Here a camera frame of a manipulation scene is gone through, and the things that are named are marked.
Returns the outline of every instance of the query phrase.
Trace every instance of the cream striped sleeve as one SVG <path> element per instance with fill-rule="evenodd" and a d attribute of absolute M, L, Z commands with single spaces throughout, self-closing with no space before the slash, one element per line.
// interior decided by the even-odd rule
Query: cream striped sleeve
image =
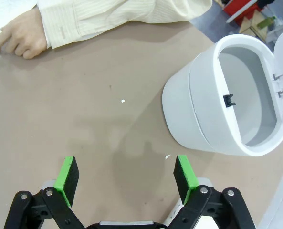
<path fill-rule="evenodd" d="M 187 21 L 206 12 L 212 0 L 39 0 L 52 48 L 102 33 L 127 21 Z"/>

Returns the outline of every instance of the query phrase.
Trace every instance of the hand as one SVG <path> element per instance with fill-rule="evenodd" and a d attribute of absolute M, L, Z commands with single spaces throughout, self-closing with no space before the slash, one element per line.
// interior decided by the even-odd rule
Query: hand
<path fill-rule="evenodd" d="M 6 42 L 7 53 L 14 52 L 25 59 L 32 59 L 47 49 L 42 17 L 38 8 L 21 14 L 1 28 L 0 50 Z"/>

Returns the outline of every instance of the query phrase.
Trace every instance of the white paper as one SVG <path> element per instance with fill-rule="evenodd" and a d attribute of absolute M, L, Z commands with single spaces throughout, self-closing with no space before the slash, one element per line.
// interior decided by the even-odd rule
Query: white paper
<path fill-rule="evenodd" d="M 37 0 L 0 0 L 0 28 L 20 14 L 31 10 L 36 3 Z"/>

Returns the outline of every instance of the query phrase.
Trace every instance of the black latch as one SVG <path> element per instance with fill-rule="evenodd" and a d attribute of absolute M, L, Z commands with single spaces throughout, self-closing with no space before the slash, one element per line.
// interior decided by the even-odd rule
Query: black latch
<path fill-rule="evenodd" d="M 231 101 L 231 97 L 233 97 L 233 94 L 227 94 L 227 95 L 223 96 L 226 107 L 230 107 L 230 106 L 235 106 L 236 105 L 236 103 L 233 103 Z"/>

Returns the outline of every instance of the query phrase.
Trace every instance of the brown table surface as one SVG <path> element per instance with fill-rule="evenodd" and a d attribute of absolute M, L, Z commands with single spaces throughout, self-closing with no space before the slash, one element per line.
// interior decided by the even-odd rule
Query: brown table surface
<path fill-rule="evenodd" d="M 164 120 L 165 82 L 211 45 L 187 22 L 133 22 L 30 61 L 0 55 L 0 228 L 14 194 L 37 193 L 72 155 L 80 169 L 73 211 L 85 226 L 163 222 L 179 197 L 176 154 L 217 190 L 240 189 L 258 223 L 283 173 L 283 143 L 255 158 L 189 150 Z"/>

